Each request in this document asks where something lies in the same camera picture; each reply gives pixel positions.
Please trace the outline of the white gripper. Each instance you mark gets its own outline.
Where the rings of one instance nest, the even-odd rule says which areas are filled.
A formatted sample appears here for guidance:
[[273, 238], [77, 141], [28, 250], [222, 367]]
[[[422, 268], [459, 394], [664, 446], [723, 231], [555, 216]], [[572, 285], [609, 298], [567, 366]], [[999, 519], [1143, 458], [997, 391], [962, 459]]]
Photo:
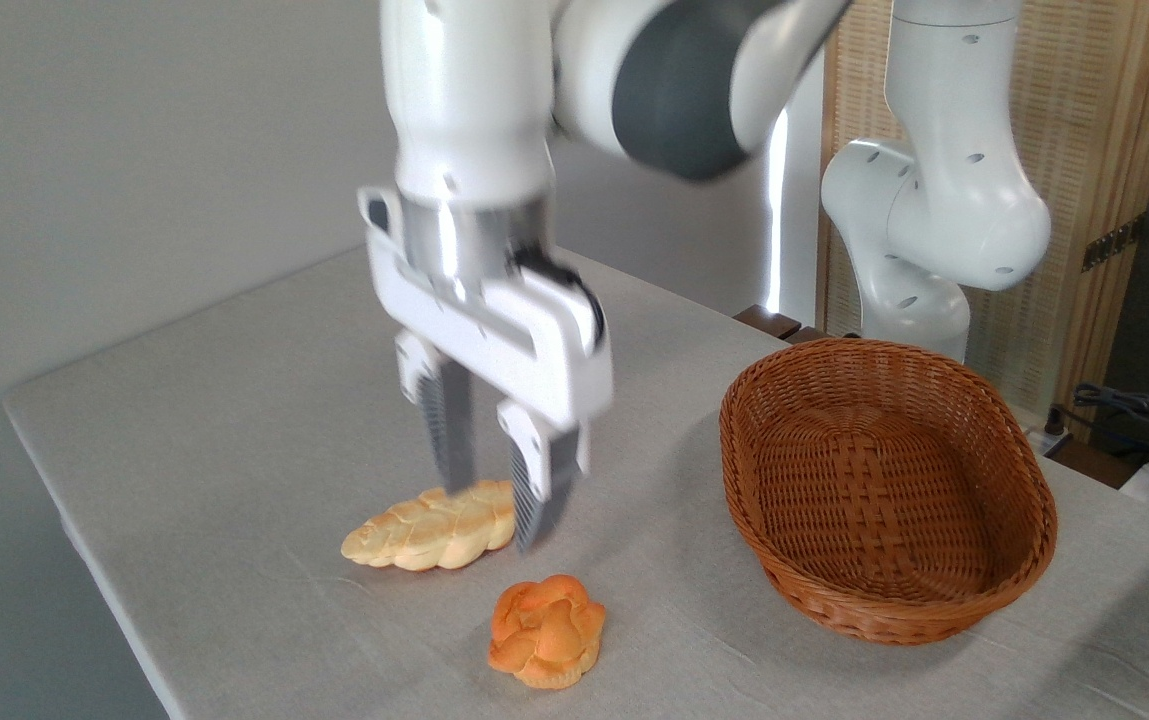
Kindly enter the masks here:
[[573, 425], [611, 405], [609, 336], [597, 336], [586, 293], [529, 268], [465, 299], [440, 291], [404, 258], [396, 193], [362, 187], [356, 199], [379, 304], [408, 330], [396, 336], [401, 389], [419, 407], [447, 495], [477, 482], [469, 370], [518, 402], [498, 405], [498, 424], [510, 443], [514, 541], [527, 552], [552, 536], [587, 474], [589, 427]]

